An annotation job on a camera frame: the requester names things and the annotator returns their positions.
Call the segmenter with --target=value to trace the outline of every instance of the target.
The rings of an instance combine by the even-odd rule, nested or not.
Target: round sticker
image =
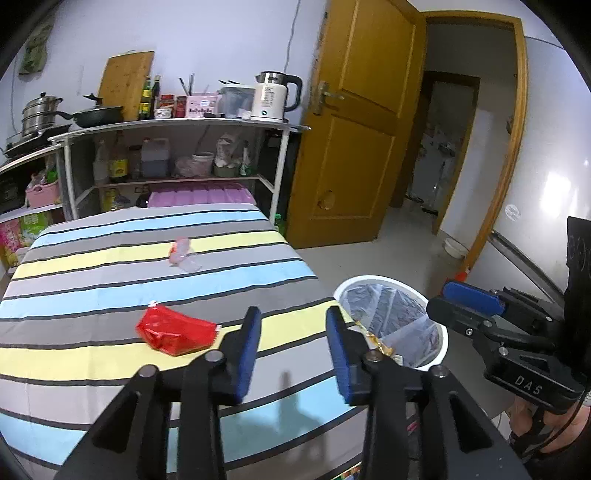
[[[517,220],[519,220],[521,218],[521,214],[519,212],[519,209],[517,208],[517,206],[513,205],[512,203],[510,203],[509,205],[507,205],[505,207],[505,215],[507,215],[507,218],[513,222],[516,222]]]

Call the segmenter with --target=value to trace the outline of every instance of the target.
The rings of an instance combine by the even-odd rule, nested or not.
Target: yellow label
[[[125,177],[127,175],[127,158],[120,158],[118,160],[111,160],[109,163],[109,174],[112,179],[118,177]]]

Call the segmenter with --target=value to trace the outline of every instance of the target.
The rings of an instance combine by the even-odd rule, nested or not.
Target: bottle with yellow label
[[[127,180],[129,174],[128,150],[123,139],[123,132],[119,130],[115,137],[113,153],[109,160],[109,177],[114,183]]]
[[[147,120],[150,118],[150,102],[152,97],[150,83],[150,77],[146,77],[144,88],[142,89],[142,99],[139,102],[138,120]]]

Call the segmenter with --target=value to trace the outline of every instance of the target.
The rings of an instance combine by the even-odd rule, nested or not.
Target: screw
[[[158,369],[154,365],[144,365],[139,369],[139,376],[144,378],[153,377]]]
[[[384,356],[377,348],[365,353],[365,359],[373,364],[378,363],[382,358],[384,358]]]
[[[429,373],[436,378],[445,378],[449,375],[449,369],[445,365],[433,365]]]
[[[219,362],[223,359],[223,352],[221,350],[210,350],[205,354],[205,360],[211,363]]]

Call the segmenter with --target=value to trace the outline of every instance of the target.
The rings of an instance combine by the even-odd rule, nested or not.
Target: red packet
[[[135,330],[153,349],[177,356],[210,347],[217,335],[217,327],[215,323],[194,319],[153,303]]]

